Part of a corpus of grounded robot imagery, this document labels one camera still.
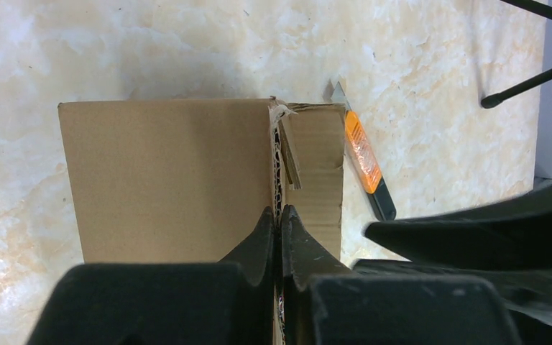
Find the marble floor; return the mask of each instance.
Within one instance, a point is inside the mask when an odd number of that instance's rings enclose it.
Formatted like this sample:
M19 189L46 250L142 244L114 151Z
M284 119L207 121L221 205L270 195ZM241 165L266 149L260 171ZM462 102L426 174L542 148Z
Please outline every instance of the marble floor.
M545 20L498 0L0 0L0 344L24 343L82 262L60 102L276 95L343 82L399 217L532 188ZM347 165L342 260L393 257Z

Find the cardboard box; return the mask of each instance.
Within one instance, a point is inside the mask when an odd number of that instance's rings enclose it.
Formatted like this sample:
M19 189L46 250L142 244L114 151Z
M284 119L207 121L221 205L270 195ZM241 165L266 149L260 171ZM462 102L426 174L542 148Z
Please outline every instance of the cardboard box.
M275 204L275 106L273 99L60 104L84 260L221 259ZM287 138L302 188L288 190L280 172L282 205L295 205L339 257L344 108L286 108L295 112Z

